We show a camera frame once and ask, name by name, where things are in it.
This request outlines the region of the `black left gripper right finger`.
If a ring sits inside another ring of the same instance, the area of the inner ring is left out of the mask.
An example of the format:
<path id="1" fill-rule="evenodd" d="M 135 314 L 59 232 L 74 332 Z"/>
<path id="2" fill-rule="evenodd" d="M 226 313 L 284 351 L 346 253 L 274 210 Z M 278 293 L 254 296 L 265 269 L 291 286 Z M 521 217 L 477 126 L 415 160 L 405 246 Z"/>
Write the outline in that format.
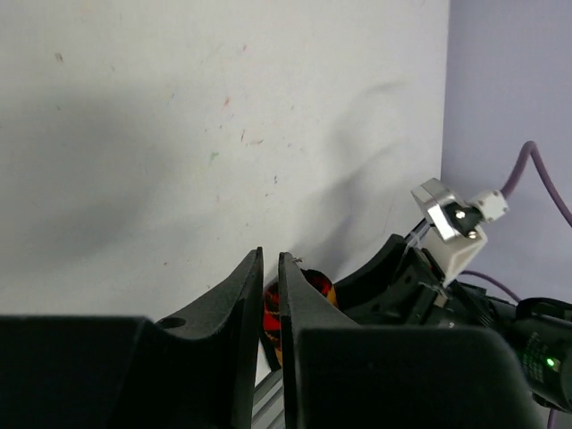
<path id="1" fill-rule="evenodd" d="M 495 331 L 362 325 L 280 256 L 289 428 L 540 428 L 516 354 Z"/>

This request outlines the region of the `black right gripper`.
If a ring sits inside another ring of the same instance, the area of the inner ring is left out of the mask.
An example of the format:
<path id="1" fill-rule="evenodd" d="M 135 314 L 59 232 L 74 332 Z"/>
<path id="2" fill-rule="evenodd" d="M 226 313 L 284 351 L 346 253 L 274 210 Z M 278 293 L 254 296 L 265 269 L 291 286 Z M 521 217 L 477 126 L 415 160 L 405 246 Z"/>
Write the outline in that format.
<path id="1" fill-rule="evenodd" d="M 426 248 L 392 234 L 365 265 L 336 282 L 339 310 L 362 325 L 424 325 L 450 294 L 444 273 Z"/>

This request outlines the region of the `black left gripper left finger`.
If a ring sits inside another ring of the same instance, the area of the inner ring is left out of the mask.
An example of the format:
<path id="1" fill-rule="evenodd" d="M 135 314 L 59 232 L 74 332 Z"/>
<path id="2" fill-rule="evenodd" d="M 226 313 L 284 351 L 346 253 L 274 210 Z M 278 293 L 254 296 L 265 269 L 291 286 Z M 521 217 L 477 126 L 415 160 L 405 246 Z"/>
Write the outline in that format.
<path id="1" fill-rule="evenodd" d="M 263 279 L 256 248 L 158 322 L 3 316 L 2 427 L 250 427 Z"/>

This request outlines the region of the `red yellow argyle sock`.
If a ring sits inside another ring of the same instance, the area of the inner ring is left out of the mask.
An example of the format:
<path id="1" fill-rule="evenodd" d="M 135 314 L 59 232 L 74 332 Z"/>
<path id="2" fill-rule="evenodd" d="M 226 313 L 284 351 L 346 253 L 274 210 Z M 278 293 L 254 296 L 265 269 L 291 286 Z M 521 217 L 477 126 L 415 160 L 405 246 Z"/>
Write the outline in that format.
<path id="1" fill-rule="evenodd" d="M 338 308 L 337 293 L 332 281 L 321 271 L 315 269 L 300 270 L 306 282 L 327 302 Z M 262 319 L 259 340 L 265 360 L 272 372 L 283 367 L 282 322 L 290 316 L 286 301 L 282 299 L 281 283 L 276 276 L 264 288 L 262 297 Z"/>

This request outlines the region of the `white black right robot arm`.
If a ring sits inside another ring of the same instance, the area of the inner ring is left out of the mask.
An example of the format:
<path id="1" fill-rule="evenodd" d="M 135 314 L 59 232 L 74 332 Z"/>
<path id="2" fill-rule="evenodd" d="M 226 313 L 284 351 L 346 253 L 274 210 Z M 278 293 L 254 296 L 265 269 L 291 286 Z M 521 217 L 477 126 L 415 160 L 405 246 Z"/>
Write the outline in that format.
<path id="1" fill-rule="evenodd" d="M 429 250 L 396 234 L 334 289 L 341 312 L 358 324 L 472 325 L 497 332 L 516 354 L 534 400 L 570 412 L 570 304 L 548 298 L 508 302 L 466 282 L 447 283 Z"/>

